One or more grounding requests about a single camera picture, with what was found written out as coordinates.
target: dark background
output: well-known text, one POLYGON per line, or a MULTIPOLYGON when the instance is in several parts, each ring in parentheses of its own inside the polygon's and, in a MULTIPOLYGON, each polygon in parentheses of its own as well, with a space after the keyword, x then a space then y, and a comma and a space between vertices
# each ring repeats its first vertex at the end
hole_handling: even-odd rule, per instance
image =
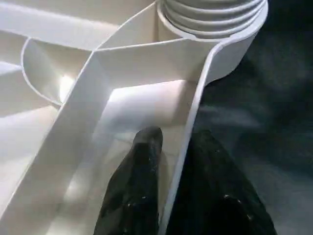
MULTIPOLYGON (((268 19, 240 65, 204 89, 193 132, 201 130, 250 179, 279 235, 313 234, 311 1, 269 0, 268 19)), ((168 234, 187 234, 191 167, 184 166, 168 234)))

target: white plastic structure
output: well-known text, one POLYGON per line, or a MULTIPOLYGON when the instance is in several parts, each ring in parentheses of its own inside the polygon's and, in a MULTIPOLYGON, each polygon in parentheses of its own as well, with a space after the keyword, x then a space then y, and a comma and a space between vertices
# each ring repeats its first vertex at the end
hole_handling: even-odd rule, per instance
POLYGON ((0 234, 92 235, 137 131, 164 135, 165 234, 206 84, 232 72, 266 0, 0 2, 0 234))

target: dark fabric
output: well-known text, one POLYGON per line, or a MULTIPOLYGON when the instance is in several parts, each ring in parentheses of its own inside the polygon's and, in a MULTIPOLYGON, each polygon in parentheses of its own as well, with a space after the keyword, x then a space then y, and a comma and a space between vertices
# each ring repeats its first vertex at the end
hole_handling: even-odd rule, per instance
MULTIPOLYGON (((228 151, 279 235, 313 233, 312 5, 269 1, 268 19, 240 65, 205 88, 193 130, 210 130, 228 151)), ((198 167, 187 154, 168 234, 196 235, 185 195, 198 167)))
POLYGON ((157 235, 160 128, 139 131, 129 153, 111 177, 94 235, 157 235))

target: white plastic surface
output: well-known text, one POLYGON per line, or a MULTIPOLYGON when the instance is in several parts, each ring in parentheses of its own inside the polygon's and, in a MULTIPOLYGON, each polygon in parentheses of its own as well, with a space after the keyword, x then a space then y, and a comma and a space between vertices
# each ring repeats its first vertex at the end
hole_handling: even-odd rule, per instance
POLYGON ((268 11, 265 2, 244 30, 203 40, 170 24, 161 1, 121 2, 0 2, 1 235, 92 235, 110 176, 149 125, 164 134, 163 235, 203 88, 236 68, 268 11), (78 19, 115 28, 89 38, 78 19))

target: black cloth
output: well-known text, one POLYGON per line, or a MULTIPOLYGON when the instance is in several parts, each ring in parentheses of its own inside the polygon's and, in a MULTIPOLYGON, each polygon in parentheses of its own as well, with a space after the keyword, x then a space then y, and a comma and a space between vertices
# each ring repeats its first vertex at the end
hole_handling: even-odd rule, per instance
MULTIPOLYGON (((204 89, 193 130, 210 130, 223 145, 279 235, 313 234, 312 5, 269 1, 268 19, 240 65, 204 89)), ((194 234, 186 192, 200 166, 190 161, 187 154, 170 235, 194 234)))

